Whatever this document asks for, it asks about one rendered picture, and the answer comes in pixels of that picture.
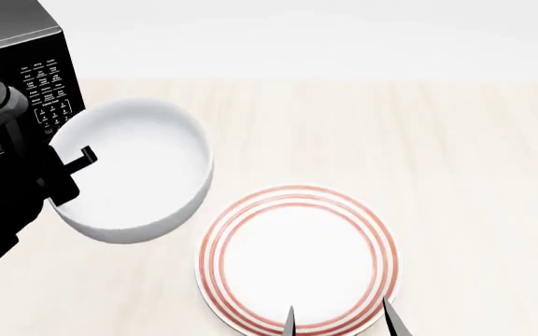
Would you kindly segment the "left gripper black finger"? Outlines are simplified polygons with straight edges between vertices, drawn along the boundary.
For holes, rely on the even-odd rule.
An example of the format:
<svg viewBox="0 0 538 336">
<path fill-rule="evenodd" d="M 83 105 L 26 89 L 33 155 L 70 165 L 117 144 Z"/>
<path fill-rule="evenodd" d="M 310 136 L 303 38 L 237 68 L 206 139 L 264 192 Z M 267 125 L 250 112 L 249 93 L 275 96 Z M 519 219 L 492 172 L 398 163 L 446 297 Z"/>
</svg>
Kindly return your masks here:
<svg viewBox="0 0 538 336">
<path fill-rule="evenodd" d="M 80 156 L 78 159 L 70 161 L 64 165 L 64 169 L 70 175 L 90 166 L 98 160 L 97 156 L 89 146 L 83 147 L 81 149 L 81 153 L 82 156 Z"/>
<path fill-rule="evenodd" d="M 55 206 L 62 206 L 79 195 L 77 184 L 68 174 L 44 175 L 39 178 L 39 186 Z"/>
</svg>

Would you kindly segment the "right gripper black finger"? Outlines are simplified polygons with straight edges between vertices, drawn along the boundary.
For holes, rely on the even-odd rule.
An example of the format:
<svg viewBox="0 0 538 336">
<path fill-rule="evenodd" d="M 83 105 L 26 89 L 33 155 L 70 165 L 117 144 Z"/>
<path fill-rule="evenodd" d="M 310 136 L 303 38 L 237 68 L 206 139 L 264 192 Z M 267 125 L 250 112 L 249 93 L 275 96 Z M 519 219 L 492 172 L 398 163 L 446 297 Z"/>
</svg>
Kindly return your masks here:
<svg viewBox="0 0 538 336">
<path fill-rule="evenodd" d="M 292 306 L 289 309 L 287 320 L 284 324 L 282 336 L 296 336 L 295 313 Z"/>
<path fill-rule="evenodd" d="M 382 305 L 389 330 L 389 336 L 413 336 L 386 296 L 382 299 Z"/>
</svg>

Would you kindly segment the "white bowl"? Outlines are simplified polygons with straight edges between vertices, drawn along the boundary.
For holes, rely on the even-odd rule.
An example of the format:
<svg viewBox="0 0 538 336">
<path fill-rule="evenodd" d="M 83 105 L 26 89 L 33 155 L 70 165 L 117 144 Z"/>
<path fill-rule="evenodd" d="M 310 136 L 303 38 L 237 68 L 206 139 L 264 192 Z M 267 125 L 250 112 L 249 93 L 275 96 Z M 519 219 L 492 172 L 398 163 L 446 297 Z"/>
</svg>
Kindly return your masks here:
<svg viewBox="0 0 538 336">
<path fill-rule="evenodd" d="M 65 163 L 83 147 L 97 157 L 72 175 L 78 197 L 53 209 L 103 243 L 144 243 L 177 229 L 199 209 L 213 177 L 205 130 L 166 100 L 93 105 L 66 122 L 50 144 Z"/>
</svg>

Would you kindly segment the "white plate with red rings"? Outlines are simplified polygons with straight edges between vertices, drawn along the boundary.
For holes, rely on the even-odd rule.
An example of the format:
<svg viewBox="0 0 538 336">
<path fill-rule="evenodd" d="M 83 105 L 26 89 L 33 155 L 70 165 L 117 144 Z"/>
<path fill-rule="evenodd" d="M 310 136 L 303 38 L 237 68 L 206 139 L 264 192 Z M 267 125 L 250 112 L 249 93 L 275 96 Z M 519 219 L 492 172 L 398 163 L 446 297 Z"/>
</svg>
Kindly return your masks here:
<svg viewBox="0 0 538 336">
<path fill-rule="evenodd" d="M 322 187 L 262 189 L 221 212 L 199 244 L 197 285 L 213 313 L 244 336 L 356 336 L 395 298 L 403 260 L 368 206 Z"/>
</svg>

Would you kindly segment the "black microwave oven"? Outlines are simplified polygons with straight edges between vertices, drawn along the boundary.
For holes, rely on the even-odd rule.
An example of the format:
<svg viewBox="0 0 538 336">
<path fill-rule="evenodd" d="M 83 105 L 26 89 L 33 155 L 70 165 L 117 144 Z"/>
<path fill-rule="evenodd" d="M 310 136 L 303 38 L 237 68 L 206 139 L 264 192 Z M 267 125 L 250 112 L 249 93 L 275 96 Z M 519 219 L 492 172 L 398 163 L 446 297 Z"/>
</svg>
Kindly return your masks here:
<svg viewBox="0 0 538 336">
<path fill-rule="evenodd" d="M 0 0 L 0 82 L 27 98 L 19 124 L 43 142 L 85 108 L 64 32 L 38 0 Z"/>
</svg>

